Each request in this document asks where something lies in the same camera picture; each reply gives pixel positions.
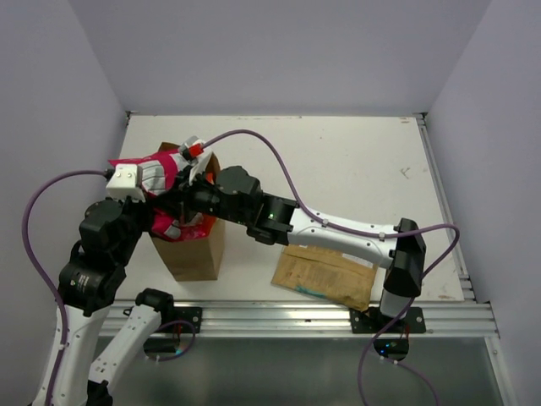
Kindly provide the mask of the pink snack bag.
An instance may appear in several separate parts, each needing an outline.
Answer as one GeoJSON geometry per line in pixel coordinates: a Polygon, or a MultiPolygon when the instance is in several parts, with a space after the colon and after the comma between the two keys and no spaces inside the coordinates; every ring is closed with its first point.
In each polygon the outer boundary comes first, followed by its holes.
{"type": "MultiPolygon", "coordinates": [[[[145,202],[154,203],[154,199],[158,195],[165,193],[172,187],[175,176],[180,173],[179,162],[178,146],[170,146],[149,156],[114,159],[109,163],[113,167],[113,172],[118,164],[137,164],[142,169],[141,187],[145,192],[145,202]]],[[[212,153],[206,172],[202,175],[204,179],[214,182],[218,171],[217,159],[212,153]]]]}

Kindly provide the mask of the brown paper bag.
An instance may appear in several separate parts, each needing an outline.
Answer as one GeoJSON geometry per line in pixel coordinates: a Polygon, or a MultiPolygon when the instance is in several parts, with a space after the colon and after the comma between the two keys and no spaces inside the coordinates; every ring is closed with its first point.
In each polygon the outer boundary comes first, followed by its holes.
{"type": "Polygon", "coordinates": [[[225,247],[225,223],[202,213],[185,222],[159,207],[153,214],[151,240],[173,278],[179,282],[216,280],[225,247]]]}

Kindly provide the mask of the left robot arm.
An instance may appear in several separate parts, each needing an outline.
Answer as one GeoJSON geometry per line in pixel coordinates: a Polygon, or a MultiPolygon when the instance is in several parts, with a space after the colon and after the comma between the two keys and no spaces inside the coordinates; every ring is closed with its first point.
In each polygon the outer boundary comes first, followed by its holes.
{"type": "Polygon", "coordinates": [[[148,336],[175,324],[173,297],[147,288],[114,339],[95,354],[125,268],[149,228],[150,212],[141,202],[106,199],[88,208],[53,291],[57,326],[35,405],[112,404],[115,386],[148,336]]]}

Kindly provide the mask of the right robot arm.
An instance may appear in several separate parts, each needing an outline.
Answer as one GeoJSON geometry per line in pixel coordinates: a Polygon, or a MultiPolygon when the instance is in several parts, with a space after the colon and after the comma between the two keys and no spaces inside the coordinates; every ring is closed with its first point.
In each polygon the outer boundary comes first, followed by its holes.
{"type": "Polygon", "coordinates": [[[221,170],[214,181],[191,167],[164,178],[143,182],[156,208],[182,219],[197,213],[240,224],[262,244],[308,245],[337,250],[385,268],[376,320],[395,332],[407,321],[403,309],[422,290],[426,244],[415,221],[396,225],[355,222],[325,213],[308,213],[299,201],[264,192],[260,181],[240,166],[221,170]]]}

